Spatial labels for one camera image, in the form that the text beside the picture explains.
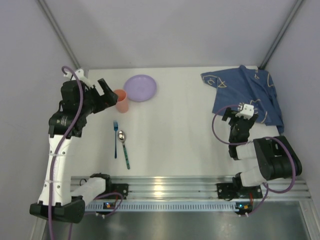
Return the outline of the orange plastic cup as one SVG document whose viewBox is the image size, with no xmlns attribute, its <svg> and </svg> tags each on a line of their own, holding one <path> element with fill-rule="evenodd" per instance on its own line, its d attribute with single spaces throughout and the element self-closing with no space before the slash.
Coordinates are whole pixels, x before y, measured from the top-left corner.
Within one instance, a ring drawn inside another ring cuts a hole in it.
<svg viewBox="0 0 320 240">
<path fill-rule="evenodd" d="M 129 110 L 127 93 L 123 89 L 116 89 L 114 93 L 118 97 L 115 105 L 116 109 L 122 114 L 126 113 Z"/>
</svg>

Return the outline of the purple plastic plate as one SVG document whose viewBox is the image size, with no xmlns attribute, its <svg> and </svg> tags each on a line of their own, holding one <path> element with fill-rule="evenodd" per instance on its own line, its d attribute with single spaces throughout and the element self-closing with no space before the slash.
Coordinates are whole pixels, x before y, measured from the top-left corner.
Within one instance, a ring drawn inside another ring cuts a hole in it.
<svg viewBox="0 0 320 240">
<path fill-rule="evenodd" d="M 157 83 L 149 75 L 138 74 L 130 77 L 123 86 L 129 100 L 144 102 L 157 93 Z"/>
</svg>

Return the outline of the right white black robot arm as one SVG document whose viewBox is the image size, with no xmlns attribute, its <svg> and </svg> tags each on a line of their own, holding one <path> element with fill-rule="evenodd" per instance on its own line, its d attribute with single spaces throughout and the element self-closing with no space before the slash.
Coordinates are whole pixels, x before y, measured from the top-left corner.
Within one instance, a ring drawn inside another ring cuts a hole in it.
<svg viewBox="0 0 320 240">
<path fill-rule="evenodd" d="M 302 163 L 283 135 L 249 140 L 250 129 L 258 119 L 254 106 L 244 104 L 238 110 L 226 106 L 222 120 L 229 120 L 230 133 L 226 143 L 235 161 L 252 159 L 257 165 L 232 178 L 236 190 L 256 187 L 275 179 L 295 180 L 302 174 Z"/>
</svg>

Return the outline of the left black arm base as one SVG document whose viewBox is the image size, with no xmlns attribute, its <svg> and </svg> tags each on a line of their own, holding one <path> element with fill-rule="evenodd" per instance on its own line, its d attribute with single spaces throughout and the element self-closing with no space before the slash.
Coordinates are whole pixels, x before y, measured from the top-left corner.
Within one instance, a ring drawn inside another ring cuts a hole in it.
<svg viewBox="0 0 320 240">
<path fill-rule="evenodd" d="M 109 193 L 119 193 L 123 196 L 124 199 L 127 198 L 129 193 L 129 184 L 127 183 L 112 183 L 105 192 L 106 194 Z"/>
</svg>

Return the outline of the blue fish-pattern cloth placemat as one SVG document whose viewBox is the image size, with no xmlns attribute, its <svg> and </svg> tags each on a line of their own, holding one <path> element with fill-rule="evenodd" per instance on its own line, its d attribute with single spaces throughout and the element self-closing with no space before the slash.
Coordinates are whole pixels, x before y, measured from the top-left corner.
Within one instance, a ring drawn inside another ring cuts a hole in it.
<svg viewBox="0 0 320 240">
<path fill-rule="evenodd" d="M 230 105 L 253 105 L 258 123 L 276 126 L 280 134 L 284 133 L 277 91 L 268 71 L 241 65 L 238 68 L 205 72 L 200 76 L 205 84 L 216 89 L 212 108 L 214 114 Z"/>
</svg>

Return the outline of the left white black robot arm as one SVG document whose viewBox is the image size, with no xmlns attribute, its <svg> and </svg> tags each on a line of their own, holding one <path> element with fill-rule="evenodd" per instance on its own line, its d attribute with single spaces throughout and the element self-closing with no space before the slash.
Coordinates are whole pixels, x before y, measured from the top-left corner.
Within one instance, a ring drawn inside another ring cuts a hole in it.
<svg viewBox="0 0 320 240">
<path fill-rule="evenodd" d="M 111 191 L 111 177 L 103 173 L 92 174 L 85 184 L 71 191 L 71 169 L 75 166 L 71 156 L 87 124 L 87 117 L 114 106 L 118 100 L 103 78 L 98 83 L 103 95 L 99 95 L 95 86 L 89 87 L 82 80 L 68 80 L 60 89 L 62 100 L 58 111 L 49 119 L 45 181 L 37 202 L 29 207 L 33 216 L 77 224 L 91 201 Z"/>
</svg>

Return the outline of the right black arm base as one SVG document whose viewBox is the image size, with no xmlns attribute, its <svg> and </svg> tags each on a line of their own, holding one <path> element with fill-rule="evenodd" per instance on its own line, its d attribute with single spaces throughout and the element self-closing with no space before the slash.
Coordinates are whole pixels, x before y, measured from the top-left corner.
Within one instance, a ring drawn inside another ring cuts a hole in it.
<svg viewBox="0 0 320 240">
<path fill-rule="evenodd" d="M 260 186 L 236 187 L 233 183 L 217 183 L 218 199 L 231 201 L 233 199 L 262 199 L 263 193 Z"/>
</svg>

